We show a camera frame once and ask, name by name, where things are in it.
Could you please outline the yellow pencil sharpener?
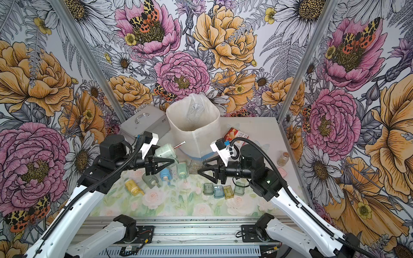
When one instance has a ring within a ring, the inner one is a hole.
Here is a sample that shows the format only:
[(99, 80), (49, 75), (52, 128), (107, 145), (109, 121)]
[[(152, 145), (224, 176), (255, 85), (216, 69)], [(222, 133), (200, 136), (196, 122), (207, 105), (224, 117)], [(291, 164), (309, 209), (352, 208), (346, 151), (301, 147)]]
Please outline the yellow pencil sharpener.
[(145, 194), (144, 191), (135, 183), (134, 180), (127, 180), (125, 182), (125, 187), (132, 196), (144, 196)]

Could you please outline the blue pencil sharpener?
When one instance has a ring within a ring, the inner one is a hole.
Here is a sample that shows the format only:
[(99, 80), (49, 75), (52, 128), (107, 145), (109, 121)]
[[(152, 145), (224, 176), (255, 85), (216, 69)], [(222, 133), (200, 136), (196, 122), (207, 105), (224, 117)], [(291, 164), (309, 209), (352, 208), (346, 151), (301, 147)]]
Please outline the blue pencil sharpener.
[(169, 168), (164, 168), (160, 173), (160, 178), (162, 181), (166, 182), (168, 186), (171, 185), (171, 181), (173, 179), (173, 175)]

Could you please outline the translucent green shavings tray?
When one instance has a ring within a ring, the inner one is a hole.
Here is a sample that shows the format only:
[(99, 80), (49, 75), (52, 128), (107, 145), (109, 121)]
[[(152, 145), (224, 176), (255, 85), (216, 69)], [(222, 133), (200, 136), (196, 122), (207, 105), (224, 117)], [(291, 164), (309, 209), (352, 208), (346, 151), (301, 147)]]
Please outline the translucent green shavings tray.
[(203, 194), (205, 196), (211, 196), (214, 194), (214, 184), (213, 183), (205, 183), (203, 185)]

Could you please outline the teal square pencil sharpener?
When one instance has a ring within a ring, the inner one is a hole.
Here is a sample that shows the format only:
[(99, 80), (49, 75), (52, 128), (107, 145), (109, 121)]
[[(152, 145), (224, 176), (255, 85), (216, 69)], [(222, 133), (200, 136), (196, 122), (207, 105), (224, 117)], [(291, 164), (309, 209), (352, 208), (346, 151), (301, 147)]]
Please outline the teal square pencil sharpener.
[(177, 175), (179, 179), (186, 181), (189, 176), (187, 163), (186, 162), (178, 163), (176, 165), (176, 170), (177, 170)]

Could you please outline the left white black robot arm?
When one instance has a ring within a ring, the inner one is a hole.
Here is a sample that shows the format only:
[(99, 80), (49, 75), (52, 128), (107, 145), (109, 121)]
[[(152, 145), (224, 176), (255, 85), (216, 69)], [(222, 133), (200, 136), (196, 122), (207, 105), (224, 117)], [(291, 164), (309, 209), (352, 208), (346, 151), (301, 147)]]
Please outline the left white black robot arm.
[(130, 145), (120, 134), (109, 135), (100, 143), (100, 155), (77, 181), (68, 203), (43, 235), (22, 256), (24, 258), (87, 258), (119, 241), (130, 243), (138, 237), (136, 221), (116, 217), (101, 232), (80, 247), (69, 245), (91, 211), (119, 180), (123, 171), (144, 168), (154, 175), (173, 161), (155, 157), (159, 137), (145, 131)]

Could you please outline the translucent blue shavings tray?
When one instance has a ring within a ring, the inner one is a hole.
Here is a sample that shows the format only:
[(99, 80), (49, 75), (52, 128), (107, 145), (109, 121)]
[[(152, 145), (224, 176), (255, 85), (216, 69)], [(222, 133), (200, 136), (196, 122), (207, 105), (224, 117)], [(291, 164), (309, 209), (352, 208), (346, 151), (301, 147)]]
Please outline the translucent blue shavings tray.
[(225, 197), (223, 186), (214, 186), (214, 198), (221, 199)]

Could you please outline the grey-green pencil sharpener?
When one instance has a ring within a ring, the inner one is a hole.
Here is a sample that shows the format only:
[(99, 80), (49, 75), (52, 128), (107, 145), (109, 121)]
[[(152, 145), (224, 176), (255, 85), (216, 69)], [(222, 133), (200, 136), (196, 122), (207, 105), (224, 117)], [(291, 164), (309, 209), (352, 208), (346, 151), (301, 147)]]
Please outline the grey-green pencil sharpener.
[(173, 146), (172, 144), (165, 144), (155, 150), (155, 156), (159, 158), (166, 158), (166, 159), (173, 159), (174, 163), (173, 165), (176, 165), (179, 163), (176, 150), (184, 145), (186, 142), (183, 141), (182, 143)]

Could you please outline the clear teal shavings tray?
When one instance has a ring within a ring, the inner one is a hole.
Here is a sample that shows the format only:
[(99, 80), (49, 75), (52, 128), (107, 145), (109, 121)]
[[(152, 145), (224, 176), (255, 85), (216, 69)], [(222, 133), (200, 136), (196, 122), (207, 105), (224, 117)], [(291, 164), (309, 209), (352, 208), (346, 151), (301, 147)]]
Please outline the clear teal shavings tray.
[(246, 184), (243, 182), (235, 182), (234, 183), (234, 194), (236, 196), (244, 196), (245, 194)]

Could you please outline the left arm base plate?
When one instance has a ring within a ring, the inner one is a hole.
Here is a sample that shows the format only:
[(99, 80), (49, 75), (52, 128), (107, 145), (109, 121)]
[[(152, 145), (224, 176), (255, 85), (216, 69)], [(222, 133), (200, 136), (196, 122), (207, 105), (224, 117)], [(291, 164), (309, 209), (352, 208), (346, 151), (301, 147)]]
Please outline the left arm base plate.
[(141, 244), (150, 244), (152, 242), (154, 236), (154, 226), (136, 226), (137, 233), (132, 237), (131, 240), (120, 240), (115, 242), (115, 244), (133, 244), (133, 245), (141, 245)]

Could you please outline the dark green pencil sharpener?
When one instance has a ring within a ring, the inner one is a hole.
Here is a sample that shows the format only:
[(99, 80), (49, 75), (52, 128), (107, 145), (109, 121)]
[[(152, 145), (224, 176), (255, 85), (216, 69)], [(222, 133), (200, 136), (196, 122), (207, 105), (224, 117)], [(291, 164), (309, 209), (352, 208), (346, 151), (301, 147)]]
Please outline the dark green pencil sharpener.
[(159, 179), (155, 175), (143, 174), (142, 179), (150, 189), (153, 189), (154, 187), (161, 187)]

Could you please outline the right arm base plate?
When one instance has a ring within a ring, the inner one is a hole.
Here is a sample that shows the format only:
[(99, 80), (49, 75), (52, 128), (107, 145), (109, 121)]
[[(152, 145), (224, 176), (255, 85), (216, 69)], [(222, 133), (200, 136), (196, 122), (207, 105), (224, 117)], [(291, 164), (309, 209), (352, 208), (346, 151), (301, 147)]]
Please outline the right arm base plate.
[(237, 238), (242, 238), (244, 243), (279, 243), (280, 241), (270, 238), (266, 232), (261, 229), (257, 230), (255, 225), (242, 225)]

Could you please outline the pink pencil sharpener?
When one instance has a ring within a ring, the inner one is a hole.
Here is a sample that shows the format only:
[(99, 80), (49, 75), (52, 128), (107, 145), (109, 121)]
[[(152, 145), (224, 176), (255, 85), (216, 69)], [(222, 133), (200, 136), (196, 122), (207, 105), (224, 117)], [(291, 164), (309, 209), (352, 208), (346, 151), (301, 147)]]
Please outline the pink pencil sharpener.
[(282, 176), (282, 178), (286, 178), (287, 172), (282, 167), (278, 167), (277, 169), (278, 169), (280, 175)]

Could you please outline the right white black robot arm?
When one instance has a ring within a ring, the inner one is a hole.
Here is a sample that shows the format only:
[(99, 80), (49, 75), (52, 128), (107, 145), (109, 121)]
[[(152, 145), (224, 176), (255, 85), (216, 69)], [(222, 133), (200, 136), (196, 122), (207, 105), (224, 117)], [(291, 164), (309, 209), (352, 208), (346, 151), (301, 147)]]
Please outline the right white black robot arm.
[(228, 177), (247, 179), (259, 197), (282, 210), (299, 227), (295, 230), (266, 213), (255, 224), (261, 240), (277, 240), (306, 258), (352, 258), (357, 253), (374, 257), (360, 248), (357, 236), (336, 229), (301, 200), (271, 158), (253, 141), (220, 138), (210, 147), (217, 156), (203, 161), (199, 175), (213, 183), (225, 183)]

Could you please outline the translucent yellow shavings tray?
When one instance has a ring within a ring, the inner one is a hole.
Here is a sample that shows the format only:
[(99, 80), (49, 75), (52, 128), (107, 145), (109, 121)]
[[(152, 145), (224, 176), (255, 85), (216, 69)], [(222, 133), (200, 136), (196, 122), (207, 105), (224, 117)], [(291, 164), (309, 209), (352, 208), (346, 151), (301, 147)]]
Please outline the translucent yellow shavings tray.
[(234, 198), (234, 192), (231, 186), (224, 186), (223, 191), (224, 191), (224, 198), (226, 200)]

